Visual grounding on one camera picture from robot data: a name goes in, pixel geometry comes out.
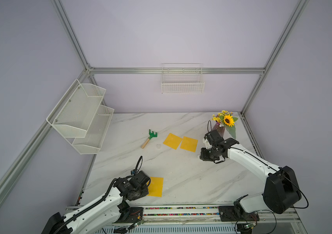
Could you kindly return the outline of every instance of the green toy rake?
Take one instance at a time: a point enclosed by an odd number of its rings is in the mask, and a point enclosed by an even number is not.
[[[150,139],[152,139],[152,137],[157,137],[157,133],[154,133],[153,131],[150,132],[149,129],[149,138],[147,139],[147,141],[141,146],[142,149],[144,149],[144,147],[147,145],[147,143],[150,141]]]

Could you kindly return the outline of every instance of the sunflower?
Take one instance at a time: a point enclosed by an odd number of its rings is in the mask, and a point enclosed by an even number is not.
[[[235,121],[231,115],[225,115],[223,122],[229,127],[234,126],[234,123],[235,123]]]

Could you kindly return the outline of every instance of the wire basket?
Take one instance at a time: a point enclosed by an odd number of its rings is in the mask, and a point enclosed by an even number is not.
[[[96,154],[102,147],[103,140],[109,128],[114,109],[100,105],[86,137],[75,138],[72,146],[80,154]]]
[[[201,94],[204,86],[202,64],[162,64],[162,93]]]
[[[71,86],[76,86],[75,90],[57,115],[55,107],[47,122],[80,154],[96,154],[102,147],[114,109],[101,105],[104,88],[78,80]]]
[[[52,120],[48,116],[47,121],[63,137],[85,137],[105,91],[93,84],[79,83],[58,115]]]

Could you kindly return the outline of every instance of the marble table surface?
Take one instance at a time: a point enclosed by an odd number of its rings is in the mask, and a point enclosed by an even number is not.
[[[139,157],[141,170],[151,177],[163,177],[162,197],[146,196],[129,204],[228,204],[246,194],[263,191],[264,184],[233,160],[215,164],[198,158],[204,147],[208,120],[215,113],[136,113],[114,114],[101,151],[89,175],[81,205],[105,193],[113,178],[130,175]],[[255,153],[240,119],[235,123],[236,139]],[[158,133],[146,145],[151,129]],[[198,139],[196,152],[180,147],[174,150],[163,144],[169,133]],[[231,137],[226,131],[224,138]]]

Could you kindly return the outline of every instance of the yellow flower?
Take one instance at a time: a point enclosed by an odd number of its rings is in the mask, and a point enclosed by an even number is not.
[[[220,118],[217,118],[217,117],[213,117],[212,120],[217,121],[218,123],[221,122]]]
[[[232,127],[234,126],[234,119],[232,118],[231,115],[226,115],[223,119],[224,123],[227,124],[229,127]]]

